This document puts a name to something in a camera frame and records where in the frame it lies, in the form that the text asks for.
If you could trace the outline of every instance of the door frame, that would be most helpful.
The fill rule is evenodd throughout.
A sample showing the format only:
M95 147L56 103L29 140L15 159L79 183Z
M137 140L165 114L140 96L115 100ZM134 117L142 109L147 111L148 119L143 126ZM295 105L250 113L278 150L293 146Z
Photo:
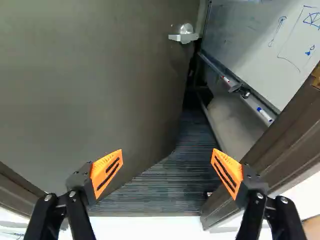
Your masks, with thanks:
M36 201L44 194L0 161L0 207L28 218Z
M320 90L310 75L275 122L240 163L247 163L269 184L271 196L283 193L320 170ZM204 230L216 227L240 210L221 185L201 209Z

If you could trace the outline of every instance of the whiteboard marker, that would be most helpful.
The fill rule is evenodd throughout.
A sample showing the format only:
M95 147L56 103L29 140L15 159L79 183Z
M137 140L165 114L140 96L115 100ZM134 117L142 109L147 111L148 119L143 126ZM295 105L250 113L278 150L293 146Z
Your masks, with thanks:
M268 115L268 113L266 113L266 111L265 110L263 110L261 107L257 107L257 109L256 109L259 113L261 113L261 115L262 116L264 116L267 120L268 120L268 122L272 122L273 121L273 119Z
M226 78L225 76L221 76L221 78L222 78L227 84L230 83L230 80L229 80L228 78Z

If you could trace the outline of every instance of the orange gripper pad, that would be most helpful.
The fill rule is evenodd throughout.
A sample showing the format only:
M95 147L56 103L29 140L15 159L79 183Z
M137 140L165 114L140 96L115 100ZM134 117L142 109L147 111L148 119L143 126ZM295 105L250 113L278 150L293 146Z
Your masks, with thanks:
M90 178L96 200L100 197L123 164L121 149L100 158L92 164Z
M240 184L244 179L242 165L215 148L212 152L211 164L233 200L236 200Z

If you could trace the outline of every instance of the floor mat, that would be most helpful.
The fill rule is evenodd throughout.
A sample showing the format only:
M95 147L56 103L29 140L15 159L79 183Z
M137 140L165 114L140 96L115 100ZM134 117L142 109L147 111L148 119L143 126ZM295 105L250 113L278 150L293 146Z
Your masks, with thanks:
M210 164L216 140L200 110L184 110L175 151L88 210L91 216L199 215L220 179Z

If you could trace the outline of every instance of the gray door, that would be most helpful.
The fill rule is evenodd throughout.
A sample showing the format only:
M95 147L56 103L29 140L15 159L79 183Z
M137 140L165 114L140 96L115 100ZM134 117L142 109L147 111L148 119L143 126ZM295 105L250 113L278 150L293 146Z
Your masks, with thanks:
M2 0L1 161L46 192L117 149L109 192L174 148L198 0Z

